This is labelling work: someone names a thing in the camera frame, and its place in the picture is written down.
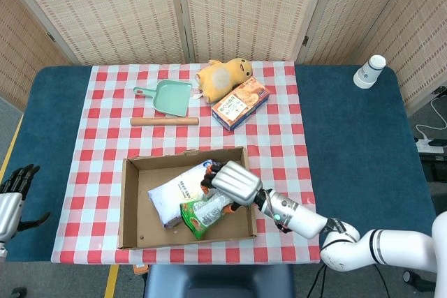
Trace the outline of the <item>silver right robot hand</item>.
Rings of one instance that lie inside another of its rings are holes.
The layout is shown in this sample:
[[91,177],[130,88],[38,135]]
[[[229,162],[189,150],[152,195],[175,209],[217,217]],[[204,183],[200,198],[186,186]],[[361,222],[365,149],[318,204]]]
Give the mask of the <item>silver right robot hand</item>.
[[235,161],[213,162],[207,167],[200,186],[205,194],[216,189],[230,198],[230,204],[223,208],[224,213],[254,204],[263,190],[261,179]]

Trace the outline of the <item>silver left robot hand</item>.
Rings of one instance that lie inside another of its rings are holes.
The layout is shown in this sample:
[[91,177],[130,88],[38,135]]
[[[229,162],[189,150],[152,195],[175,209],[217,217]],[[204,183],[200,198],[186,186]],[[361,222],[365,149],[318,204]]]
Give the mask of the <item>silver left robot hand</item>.
[[50,216],[50,212],[46,212],[36,220],[22,221],[24,202],[34,175],[39,170],[40,166],[34,164],[20,167],[1,183],[1,248],[4,248],[17,232],[37,228]]

